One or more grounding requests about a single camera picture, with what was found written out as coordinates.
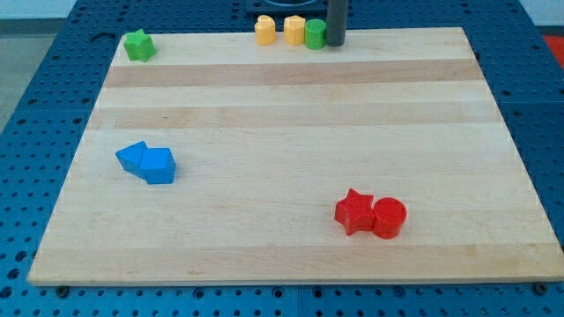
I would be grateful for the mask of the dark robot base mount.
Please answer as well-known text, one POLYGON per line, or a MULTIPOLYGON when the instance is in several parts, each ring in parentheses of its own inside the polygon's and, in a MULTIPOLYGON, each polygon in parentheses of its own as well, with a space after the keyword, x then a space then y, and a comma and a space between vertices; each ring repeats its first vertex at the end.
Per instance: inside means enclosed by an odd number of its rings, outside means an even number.
POLYGON ((245 12, 309 14, 326 10, 327 0, 245 0, 245 12))

